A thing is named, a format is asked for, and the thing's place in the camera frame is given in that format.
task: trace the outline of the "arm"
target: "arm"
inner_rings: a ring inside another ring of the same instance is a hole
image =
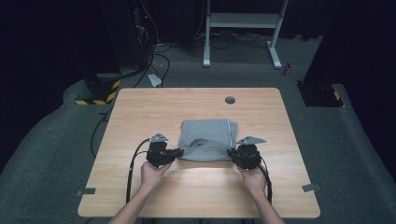
[[[249,171],[239,166],[237,168],[242,175],[245,188],[253,197],[253,201],[259,210],[262,223],[285,223],[265,196],[266,181],[262,171],[259,168]]]
[[[168,163],[161,168],[154,167],[148,161],[142,165],[142,184],[132,199],[110,220],[111,224],[135,223],[137,216],[151,193],[158,188],[163,180],[163,175],[171,167]]]

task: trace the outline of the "folded gray fabric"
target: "folded gray fabric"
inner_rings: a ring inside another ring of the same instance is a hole
[[[181,159],[188,161],[228,161],[227,149],[236,145],[238,124],[228,119],[184,120],[178,146]]]

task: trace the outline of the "table top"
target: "table top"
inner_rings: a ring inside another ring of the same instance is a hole
[[[232,96],[234,104],[225,98]],[[290,120],[275,88],[122,89],[114,105],[78,213],[112,217],[124,205],[129,165],[137,146],[156,133],[167,148],[178,147],[180,125],[186,119],[229,119],[238,123],[236,139],[266,139],[256,145],[273,184],[273,206],[281,217],[318,217],[320,210],[310,184]],[[140,151],[147,150],[149,144]],[[134,164],[131,195],[140,186],[140,166]],[[177,159],[162,184],[150,196],[141,217],[260,217],[231,161],[195,162]]]

